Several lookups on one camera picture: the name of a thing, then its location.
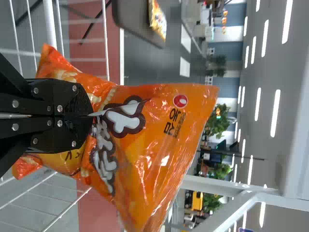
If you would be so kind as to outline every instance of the potted plant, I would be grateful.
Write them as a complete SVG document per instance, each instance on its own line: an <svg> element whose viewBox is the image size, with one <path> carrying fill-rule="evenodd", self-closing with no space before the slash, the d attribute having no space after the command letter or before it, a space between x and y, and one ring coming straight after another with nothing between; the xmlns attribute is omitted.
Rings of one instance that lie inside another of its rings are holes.
<svg viewBox="0 0 309 232"><path fill-rule="evenodd" d="M217 139L222 138L222 133L226 131L230 125L228 120L229 110L230 107L227 107L226 104L216 105L215 110L211 114L205 126L207 137L216 135Z"/></svg>

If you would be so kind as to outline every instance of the red logo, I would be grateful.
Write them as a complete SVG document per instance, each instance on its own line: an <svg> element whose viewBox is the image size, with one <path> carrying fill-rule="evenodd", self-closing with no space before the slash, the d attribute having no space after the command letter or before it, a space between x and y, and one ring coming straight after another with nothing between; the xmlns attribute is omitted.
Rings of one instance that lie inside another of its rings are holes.
<svg viewBox="0 0 309 232"><path fill-rule="evenodd" d="M177 108L184 108L188 104L188 98L185 95L177 95L173 99L174 105Z"/></svg>

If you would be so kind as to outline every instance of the plastic wrapper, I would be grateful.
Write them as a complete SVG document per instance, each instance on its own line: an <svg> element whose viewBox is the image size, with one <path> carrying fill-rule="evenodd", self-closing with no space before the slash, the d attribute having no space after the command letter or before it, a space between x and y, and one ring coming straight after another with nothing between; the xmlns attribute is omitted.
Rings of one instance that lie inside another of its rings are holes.
<svg viewBox="0 0 309 232"><path fill-rule="evenodd" d="M36 78L83 85L94 117L80 149L29 154L40 165L93 186L118 209L128 232L159 231L216 103L218 88L196 84L117 86L80 73L45 45ZM27 175L22 164L14 175Z"/></svg>
<svg viewBox="0 0 309 232"><path fill-rule="evenodd" d="M166 31L167 31L167 21L165 14L161 10L157 0L148 0L149 1L149 21L150 27L157 32L160 37L165 41L166 40Z"/></svg>

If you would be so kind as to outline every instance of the ceiling light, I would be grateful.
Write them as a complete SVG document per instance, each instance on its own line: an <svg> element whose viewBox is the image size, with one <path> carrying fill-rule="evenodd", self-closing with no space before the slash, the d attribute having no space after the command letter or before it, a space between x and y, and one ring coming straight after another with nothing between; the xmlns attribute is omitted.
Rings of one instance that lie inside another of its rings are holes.
<svg viewBox="0 0 309 232"><path fill-rule="evenodd" d="M255 57L255 45L256 45L256 36L253 37L252 42L252 52L251 52L251 64L254 63L254 57Z"/></svg>
<svg viewBox="0 0 309 232"><path fill-rule="evenodd" d="M235 139L237 138L237 127L238 127L238 122L236 122L236 125L235 125L235 136L234 136Z"/></svg>
<svg viewBox="0 0 309 232"><path fill-rule="evenodd" d="M248 67L249 46L246 48L245 69Z"/></svg>
<svg viewBox="0 0 309 232"><path fill-rule="evenodd" d="M238 104L240 103L240 96L241 96L241 86L238 88Z"/></svg>
<svg viewBox="0 0 309 232"><path fill-rule="evenodd" d="M246 223L247 223L247 211L243 214L243 221L242 221L242 228L246 228Z"/></svg>
<svg viewBox="0 0 309 232"><path fill-rule="evenodd" d="M271 120L271 127L270 127L270 136L271 137L275 137L275 134L276 134L279 103L280 103L280 93L281 93L281 90L277 89L276 93L275 93L274 109L273 109L273 112L272 112L272 120Z"/></svg>
<svg viewBox="0 0 309 232"><path fill-rule="evenodd" d="M262 228L264 225L264 216L265 216L266 203L262 202L261 211L260 211L260 227Z"/></svg>
<svg viewBox="0 0 309 232"><path fill-rule="evenodd" d="M261 100L261 88L258 88L257 94L256 94L256 105L255 105L255 114L254 114L255 121L257 121L259 118L260 100Z"/></svg>
<svg viewBox="0 0 309 232"><path fill-rule="evenodd" d="M292 14L292 5L293 5L293 0L286 1L286 9L285 9L285 17L284 17L284 25L283 25L283 33L282 33L282 44L285 44L288 41L290 20L291 20L291 14Z"/></svg>
<svg viewBox="0 0 309 232"><path fill-rule="evenodd" d="M247 34L248 16L245 17L245 24L243 25L243 36Z"/></svg>
<svg viewBox="0 0 309 232"><path fill-rule="evenodd" d="M232 157L232 165L230 165L230 168L233 168L233 167L234 167L234 161L235 161L235 154L233 154L233 157Z"/></svg>
<svg viewBox="0 0 309 232"><path fill-rule="evenodd" d="M246 87L242 87L242 96L241 96L241 107L243 107L243 103L245 101L245 90L246 90Z"/></svg>
<svg viewBox="0 0 309 232"><path fill-rule="evenodd" d="M258 12L259 9L260 9L260 3L261 3L261 0L256 0L256 9L255 9L255 12Z"/></svg>
<svg viewBox="0 0 309 232"><path fill-rule="evenodd" d="M264 34L263 34L263 43L262 43L262 57L265 56L265 52L266 52L268 25L269 25L269 20L266 20L265 24L264 24Z"/></svg>
<svg viewBox="0 0 309 232"><path fill-rule="evenodd" d="M253 167L253 155L251 155L251 157L250 157L250 162L249 162L248 185L251 184L252 167Z"/></svg>
<svg viewBox="0 0 309 232"><path fill-rule="evenodd" d="M246 139L242 141L242 151L241 151L241 163L243 163L243 157L245 156Z"/></svg>
<svg viewBox="0 0 309 232"><path fill-rule="evenodd" d="M237 176L237 164L235 164L235 169L234 169L234 183L236 182L236 176Z"/></svg>
<svg viewBox="0 0 309 232"><path fill-rule="evenodd" d="M238 142L240 142L240 134L241 134L241 129L238 130Z"/></svg>

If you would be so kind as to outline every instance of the screw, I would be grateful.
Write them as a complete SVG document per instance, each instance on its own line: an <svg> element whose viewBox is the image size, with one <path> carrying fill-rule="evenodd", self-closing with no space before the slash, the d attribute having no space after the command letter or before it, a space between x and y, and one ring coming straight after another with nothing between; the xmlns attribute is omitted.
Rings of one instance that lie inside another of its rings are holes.
<svg viewBox="0 0 309 232"><path fill-rule="evenodd" d="M59 113L61 113L61 112L62 112L62 110L63 110L62 105L57 106L57 110L58 110L58 112L59 112Z"/></svg>
<svg viewBox="0 0 309 232"><path fill-rule="evenodd" d="M57 122L57 125L59 126L59 127L62 127L62 121L61 120L59 120L58 122Z"/></svg>
<svg viewBox="0 0 309 232"><path fill-rule="evenodd" d="M19 129L19 125L17 123L13 123L12 130L18 131L18 129Z"/></svg>
<svg viewBox="0 0 309 232"><path fill-rule="evenodd" d="M19 106L19 102L17 100L12 101L13 108L17 108Z"/></svg>
<svg viewBox="0 0 309 232"><path fill-rule="evenodd" d="M38 94L38 93L39 93L39 89L35 87L35 88L33 89L33 92L34 92L35 94Z"/></svg>

